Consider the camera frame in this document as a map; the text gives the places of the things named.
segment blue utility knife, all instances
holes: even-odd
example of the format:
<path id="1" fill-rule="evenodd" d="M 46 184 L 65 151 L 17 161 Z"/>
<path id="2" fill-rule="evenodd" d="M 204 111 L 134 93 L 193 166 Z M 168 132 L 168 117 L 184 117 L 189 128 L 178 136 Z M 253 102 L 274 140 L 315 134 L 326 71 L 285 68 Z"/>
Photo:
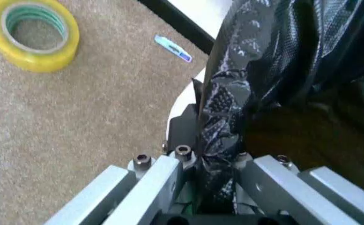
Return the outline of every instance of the blue utility knife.
<path id="1" fill-rule="evenodd" d="M 183 59 L 186 62 L 191 62 L 192 57 L 187 53 L 183 48 L 179 47 L 179 45 L 173 43 L 166 37 L 162 37 L 158 34 L 154 37 L 155 42 L 162 45 L 162 47 L 168 49 L 171 53 L 177 55 L 179 58 Z"/>

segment black bag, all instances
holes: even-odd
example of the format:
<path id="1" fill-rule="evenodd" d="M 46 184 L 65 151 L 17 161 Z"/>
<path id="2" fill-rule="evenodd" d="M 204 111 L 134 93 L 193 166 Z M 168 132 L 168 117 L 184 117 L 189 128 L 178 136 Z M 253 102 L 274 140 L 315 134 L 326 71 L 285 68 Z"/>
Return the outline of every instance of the black bag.
<path id="1" fill-rule="evenodd" d="M 234 0 L 197 97 L 200 211 L 233 212 L 248 120 L 347 84 L 364 103 L 364 0 Z"/>

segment tape roll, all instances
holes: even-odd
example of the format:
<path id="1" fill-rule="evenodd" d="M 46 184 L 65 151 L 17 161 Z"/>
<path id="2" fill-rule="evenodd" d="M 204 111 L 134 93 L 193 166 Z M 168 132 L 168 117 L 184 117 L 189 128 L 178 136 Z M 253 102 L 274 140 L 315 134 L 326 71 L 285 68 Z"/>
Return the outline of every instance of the tape roll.
<path id="1" fill-rule="evenodd" d="M 39 19 L 50 24 L 61 34 L 61 43 L 47 50 L 19 43 L 11 32 L 24 19 Z M 56 0 L 0 0 L 0 52 L 18 67 L 33 72 L 59 70 L 74 58 L 78 43 L 76 20 Z"/>

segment bolt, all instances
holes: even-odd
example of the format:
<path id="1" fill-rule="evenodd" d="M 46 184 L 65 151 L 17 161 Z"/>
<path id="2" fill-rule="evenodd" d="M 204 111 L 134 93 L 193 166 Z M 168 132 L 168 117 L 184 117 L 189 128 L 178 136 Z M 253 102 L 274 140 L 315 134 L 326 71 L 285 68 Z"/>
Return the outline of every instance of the bolt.
<path id="1" fill-rule="evenodd" d="M 162 152 L 164 152 L 164 153 L 168 151 L 168 142 L 166 140 L 162 141 L 161 148 L 162 148 Z"/>
<path id="2" fill-rule="evenodd" d="M 285 166 L 286 168 L 290 168 L 292 165 L 292 162 L 289 159 L 289 157 L 287 157 L 285 155 L 277 155 L 276 160 L 278 160 L 278 162 L 280 164 L 282 164 L 283 166 Z"/>
<path id="3" fill-rule="evenodd" d="M 136 170 L 145 171 L 151 166 L 151 156 L 140 154 L 133 159 L 133 166 Z"/>
<path id="4" fill-rule="evenodd" d="M 241 162 L 247 159 L 247 152 L 240 152 L 237 157 L 237 162 Z"/>
<path id="5" fill-rule="evenodd" d="M 187 162 L 192 158 L 192 149 L 187 145 L 178 145 L 175 149 L 175 157 L 182 162 Z"/>

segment beige carpet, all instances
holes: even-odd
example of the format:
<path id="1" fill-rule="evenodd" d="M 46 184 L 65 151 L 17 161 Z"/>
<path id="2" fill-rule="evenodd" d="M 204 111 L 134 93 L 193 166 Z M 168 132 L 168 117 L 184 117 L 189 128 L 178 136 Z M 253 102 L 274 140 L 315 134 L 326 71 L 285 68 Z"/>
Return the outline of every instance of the beige carpet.
<path id="1" fill-rule="evenodd" d="M 207 60 L 135 0 L 61 2 L 81 34 L 68 67 L 35 74 L 0 54 L 0 224 L 43 223 L 108 165 L 158 156 L 174 99 Z"/>

